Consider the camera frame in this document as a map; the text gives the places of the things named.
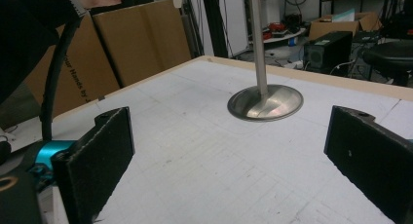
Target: black sleeve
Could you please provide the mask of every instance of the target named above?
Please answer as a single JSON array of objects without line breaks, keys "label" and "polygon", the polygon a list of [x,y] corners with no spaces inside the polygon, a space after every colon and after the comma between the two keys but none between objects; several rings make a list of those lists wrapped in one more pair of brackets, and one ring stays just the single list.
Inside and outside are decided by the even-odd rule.
[{"label": "black sleeve", "polygon": [[58,41],[55,28],[77,17],[69,0],[0,0],[0,103]]}]

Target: floor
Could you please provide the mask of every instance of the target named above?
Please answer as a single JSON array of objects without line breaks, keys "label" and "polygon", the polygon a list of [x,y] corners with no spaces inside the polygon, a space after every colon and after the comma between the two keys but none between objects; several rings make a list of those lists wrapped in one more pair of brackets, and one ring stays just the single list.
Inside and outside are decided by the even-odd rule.
[{"label": "floor", "polygon": [[[296,46],[289,47],[286,42],[272,43],[271,45],[264,44],[265,63],[267,65],[274,65],[285,67],[286,69],[293,69],[295,64],[293,62],[302,61],[304,54],[304,44],[307,42],[306,37],[299,37]],[[253,49],[245,51],[236,56],[235,59],[243,61],[254,61]],[[362,61],[357,61],[358,65],[353,67],[353,72],[349,77],[358,80],[367,81],[368,67],[364,66]],[[381,84],[391,84],[392,80],[383,77],[379,72],[373,70],[371,73],[371,81]],[[410,77],[408,88],[413,88],[413,77]]]}]

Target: desk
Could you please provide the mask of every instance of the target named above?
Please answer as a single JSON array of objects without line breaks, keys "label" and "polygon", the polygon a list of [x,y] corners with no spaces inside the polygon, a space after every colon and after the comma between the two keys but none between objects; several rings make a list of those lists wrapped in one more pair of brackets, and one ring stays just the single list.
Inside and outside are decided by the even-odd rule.
[{"label": "desk", "polygon": [[76,139],[96,115],[131,109],[136,153],[99,223],[392,223],[323,147],[332,105],[412,138],[413,90],[268,66],[268,83],[298,90],[304,105],[252,123],[226,107],[256,85],[252,67],[199,57],[54,120],[55,139]]}]

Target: metal disc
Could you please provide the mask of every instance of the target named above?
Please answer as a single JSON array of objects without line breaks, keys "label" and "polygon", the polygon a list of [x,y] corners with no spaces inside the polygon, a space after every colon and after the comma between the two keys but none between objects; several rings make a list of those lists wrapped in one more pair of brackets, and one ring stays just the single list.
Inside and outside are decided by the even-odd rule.
[{"label": "metal disc", "polygon": [[228,110],[243,120],[274,121],[294,114],[303,102],[303,95],[293,88],[268,85],[266,95],[261,95],[258,87],[250,87],[236,93],[228,101]]}]

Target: chair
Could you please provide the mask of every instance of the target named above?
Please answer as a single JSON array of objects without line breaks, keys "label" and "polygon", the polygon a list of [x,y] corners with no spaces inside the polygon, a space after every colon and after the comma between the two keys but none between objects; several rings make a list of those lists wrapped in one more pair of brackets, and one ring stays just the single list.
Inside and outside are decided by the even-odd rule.
[{"label": "chair", "polygon": [[413,41],[379,44],[365,50],[362,58],[382,75],[393,78],[393,85],[406,87],[413,70]]}]

